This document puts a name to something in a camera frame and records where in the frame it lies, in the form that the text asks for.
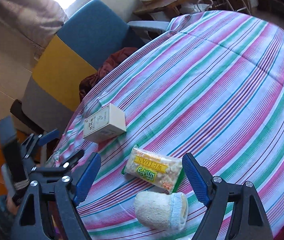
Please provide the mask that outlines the wooden side desk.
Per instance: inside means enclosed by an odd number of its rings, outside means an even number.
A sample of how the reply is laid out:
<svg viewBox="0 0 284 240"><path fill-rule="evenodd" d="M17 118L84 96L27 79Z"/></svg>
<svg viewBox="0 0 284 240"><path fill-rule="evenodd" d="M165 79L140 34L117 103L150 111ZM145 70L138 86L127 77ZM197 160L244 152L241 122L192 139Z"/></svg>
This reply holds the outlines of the wooden side desk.
<svg viewBox="0 0 284 240"><path fill-rule="evenodd" d="M133 11L133 14L136 16L142 16L149 13L172 9L176 15L179 15L177 6L189 1L190 0L156 0L152 3L144 4L142 7L139 7L139 9Z"/></svg>

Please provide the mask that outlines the yellow green snack pack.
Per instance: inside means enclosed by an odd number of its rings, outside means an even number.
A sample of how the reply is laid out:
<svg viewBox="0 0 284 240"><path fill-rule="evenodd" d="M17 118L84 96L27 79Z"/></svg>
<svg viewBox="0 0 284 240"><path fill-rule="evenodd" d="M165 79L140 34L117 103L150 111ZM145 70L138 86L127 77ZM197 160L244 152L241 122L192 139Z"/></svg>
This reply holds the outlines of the yellow green snack pack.
<svg viewBox="0 0 284 240"><path fill-rule="evenodd" d="M169 194L177 192L185 176L181 159L151 152L137 145L132 148L122 174L140 178Z"/></svg>

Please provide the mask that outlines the dark red cloth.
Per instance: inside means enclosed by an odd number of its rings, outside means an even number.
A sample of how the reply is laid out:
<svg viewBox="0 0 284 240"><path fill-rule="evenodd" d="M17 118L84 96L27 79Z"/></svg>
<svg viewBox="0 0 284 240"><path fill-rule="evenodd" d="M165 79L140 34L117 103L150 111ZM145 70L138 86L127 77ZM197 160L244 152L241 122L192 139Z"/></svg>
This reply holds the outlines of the dark red cloth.
<svg viewBox="0 0 284 240"><path fill-rule="evenodd" d="M135 47L125 47L111 54L95 74L85 77L79 84L80 101L113 69L124 62L128 57L137 51Z"/></svg>

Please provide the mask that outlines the striped tablecloth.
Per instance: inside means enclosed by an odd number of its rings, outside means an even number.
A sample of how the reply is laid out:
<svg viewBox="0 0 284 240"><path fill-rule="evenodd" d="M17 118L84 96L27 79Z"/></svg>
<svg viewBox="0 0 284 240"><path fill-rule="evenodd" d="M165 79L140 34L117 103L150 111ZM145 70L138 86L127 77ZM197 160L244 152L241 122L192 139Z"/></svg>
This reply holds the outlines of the striped tablecloth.
<svg viewBox="0 0 284 240"><path fill-rule="evenodd" d="M85 119L108 104L125 113L126 133L99 144L83 139ZM155 187L122 174L139 146L171 157L190 152L229 183L251 181L275 239L284 239L284 30L232 11L171 20L83 99L54 151L98 152L101 168L78 207L92 239L190 239L205 207L187 179L188 217L180 232L150 229L135 218L140 191Z"/></svg>

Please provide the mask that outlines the rolled white sock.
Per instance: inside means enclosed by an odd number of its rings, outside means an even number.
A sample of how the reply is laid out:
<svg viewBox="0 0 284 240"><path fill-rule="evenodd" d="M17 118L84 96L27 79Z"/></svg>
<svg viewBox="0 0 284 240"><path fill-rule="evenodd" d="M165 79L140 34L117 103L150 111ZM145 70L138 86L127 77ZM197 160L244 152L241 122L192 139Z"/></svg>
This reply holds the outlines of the rolled white sock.
<svg viewBox="0 0 284 240"><path fill-rule="evenodd" d="M180 231L186 224L188 201L182 192L165 194L144 191L134 198L134 211L137 220L146 227Z"/></svg>

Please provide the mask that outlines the white cardboard box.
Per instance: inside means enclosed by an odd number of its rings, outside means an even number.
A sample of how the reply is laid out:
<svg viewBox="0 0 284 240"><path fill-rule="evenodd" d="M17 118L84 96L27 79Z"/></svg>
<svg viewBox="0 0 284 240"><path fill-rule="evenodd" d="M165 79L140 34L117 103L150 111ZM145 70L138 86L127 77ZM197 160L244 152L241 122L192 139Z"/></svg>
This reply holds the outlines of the white cardboard box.
<svg viewBox="0 0 284 240"><path fill-rule="evenodd" d="M123 133L126 133L125 113L111 103L87 117L84 122L83 139L97 144Z"/></svg>

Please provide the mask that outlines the grey yellow blue chair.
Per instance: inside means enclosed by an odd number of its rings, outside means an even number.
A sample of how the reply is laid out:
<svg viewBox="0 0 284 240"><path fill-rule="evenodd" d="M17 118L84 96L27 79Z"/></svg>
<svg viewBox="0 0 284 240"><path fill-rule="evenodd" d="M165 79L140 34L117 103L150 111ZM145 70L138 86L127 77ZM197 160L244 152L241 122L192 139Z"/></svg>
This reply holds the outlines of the grey yellow blue chair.
<svg viewBox="0 0 284 240"><path fill-rule="evenodd" d="M79 9L45 48L26 86L22 100L10 112L37 134L63 132L80 104L79 84L97 72L106 59L125 47L145 42L136 30L165 31L168 22L126 23L100 0Z"/></svg>

